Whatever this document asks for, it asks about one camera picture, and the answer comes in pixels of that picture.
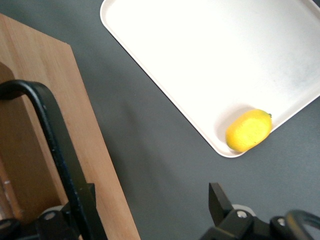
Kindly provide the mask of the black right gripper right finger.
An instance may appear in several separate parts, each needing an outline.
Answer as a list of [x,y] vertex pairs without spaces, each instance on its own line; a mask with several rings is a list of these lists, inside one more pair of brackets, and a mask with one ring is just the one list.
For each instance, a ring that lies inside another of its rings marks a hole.
[[219,183],[208,185],[208,208],[214,226],[202,240],[271,240],[269,224],[244,209],[232,206]]

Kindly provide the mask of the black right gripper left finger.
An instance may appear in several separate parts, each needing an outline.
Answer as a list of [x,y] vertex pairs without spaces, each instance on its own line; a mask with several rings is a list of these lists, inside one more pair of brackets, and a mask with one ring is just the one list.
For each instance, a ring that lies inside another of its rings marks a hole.
[[88,183],[60,210],[48,210],[37,218],[38,240],[97,240],[95,185]]

